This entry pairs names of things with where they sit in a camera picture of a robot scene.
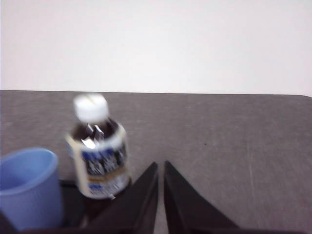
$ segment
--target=black tray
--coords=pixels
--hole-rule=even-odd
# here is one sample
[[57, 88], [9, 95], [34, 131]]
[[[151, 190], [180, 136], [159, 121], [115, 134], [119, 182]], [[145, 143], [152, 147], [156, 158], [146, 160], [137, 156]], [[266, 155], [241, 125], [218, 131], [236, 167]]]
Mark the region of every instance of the black tray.
[[62, 227], [78, 227], [85, 214], [83, 195], [72, 180], [60, 180], [64, 204], [64, 223]]

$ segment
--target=table surface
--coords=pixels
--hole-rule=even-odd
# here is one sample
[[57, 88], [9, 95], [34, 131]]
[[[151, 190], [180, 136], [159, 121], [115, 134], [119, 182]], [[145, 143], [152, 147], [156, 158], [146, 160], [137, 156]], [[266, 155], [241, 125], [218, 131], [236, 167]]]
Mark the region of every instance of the table surface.
[[[1, 155], [44, 147], [74, 177], [64, 135], [79, 92], [1, 91]], [[160, 165], [155, 234], [167, 233], [163, 162], [244, 228], [312, 233], [312, 98], [291, 95], [103, 93], [129, 138], [136, 180]]]

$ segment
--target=white wall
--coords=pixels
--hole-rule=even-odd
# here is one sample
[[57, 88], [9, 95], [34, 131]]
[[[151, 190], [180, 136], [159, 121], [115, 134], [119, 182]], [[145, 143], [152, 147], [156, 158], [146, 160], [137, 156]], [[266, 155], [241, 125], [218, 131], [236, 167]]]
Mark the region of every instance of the white wall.
[[312, 96], [312, 0], [2, 0], [1, 88]]

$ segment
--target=bottle cap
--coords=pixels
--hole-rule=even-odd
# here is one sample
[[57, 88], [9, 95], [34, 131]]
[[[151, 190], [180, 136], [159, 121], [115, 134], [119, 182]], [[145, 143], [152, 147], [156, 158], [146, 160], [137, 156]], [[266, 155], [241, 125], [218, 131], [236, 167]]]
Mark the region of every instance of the bottle cap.
[[108, 104], [101, 94], [81, 94], [74, 98], [76, 116], [84, 123], [98, 123], [109, 116]]

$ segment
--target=blue cup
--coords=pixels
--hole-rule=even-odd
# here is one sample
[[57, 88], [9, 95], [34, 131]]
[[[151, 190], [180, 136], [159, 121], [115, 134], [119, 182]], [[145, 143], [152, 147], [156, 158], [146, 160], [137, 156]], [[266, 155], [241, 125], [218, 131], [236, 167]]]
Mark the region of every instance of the blue cup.
[[18, 230], [55, 228], [63, 222], [58, 157], [41, 148], [0, 160], [0, 210]]

